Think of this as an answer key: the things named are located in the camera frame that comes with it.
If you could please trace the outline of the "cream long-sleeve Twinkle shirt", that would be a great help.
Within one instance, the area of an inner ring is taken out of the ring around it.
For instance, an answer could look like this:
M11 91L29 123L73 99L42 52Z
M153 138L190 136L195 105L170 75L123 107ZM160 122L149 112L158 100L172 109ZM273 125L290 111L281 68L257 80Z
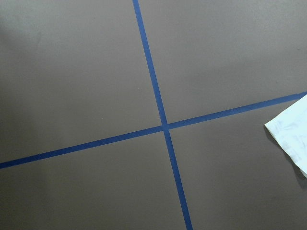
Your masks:
M307 97L302 97L264 126L306 177Z

